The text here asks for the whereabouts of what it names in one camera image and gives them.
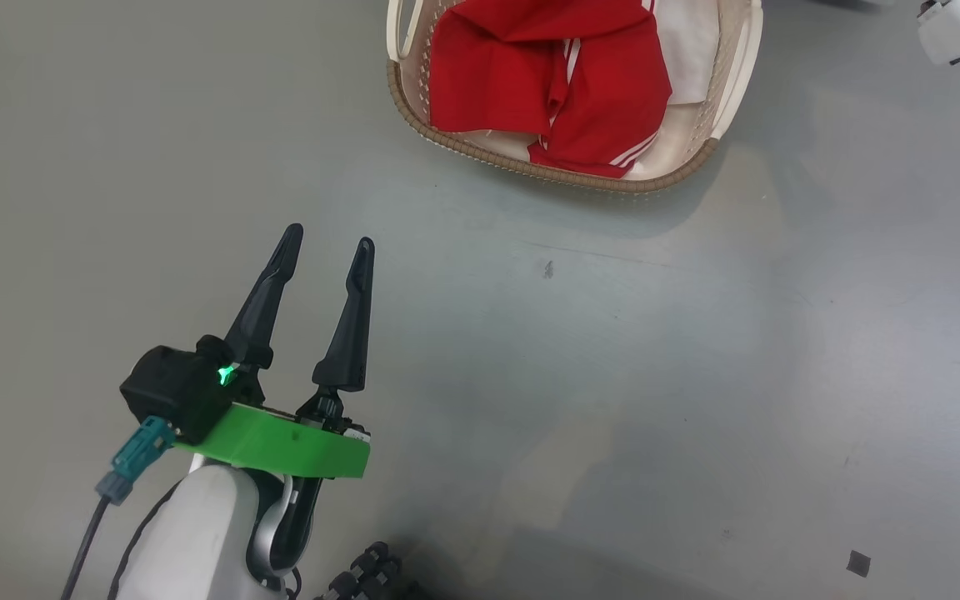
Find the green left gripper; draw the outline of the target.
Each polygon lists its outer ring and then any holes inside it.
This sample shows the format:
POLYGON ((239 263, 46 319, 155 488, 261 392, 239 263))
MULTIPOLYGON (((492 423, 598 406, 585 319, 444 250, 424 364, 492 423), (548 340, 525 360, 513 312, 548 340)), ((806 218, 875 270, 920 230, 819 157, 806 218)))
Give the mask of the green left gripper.
MULTIPOLYGON (((300 223, 286 227, 247 300, 225 337, 233 363, 268 369, 274 356, 272 333, 283 289, 293 278, 304 236, 300 223)), ((362 391, 368 372, 368 343, 373 299, 376 244, 359 239, 344 288, 347 299, 324 358, 313 369, 312 382, 347 393, 362 391)), ((253 405, 239 392, 172 404, 175 445, 202 458, 237 468, 297 478, 361 478, 371 447, 357 430, 330 432, 321 425, 301 424, 289 413, 253 405)))

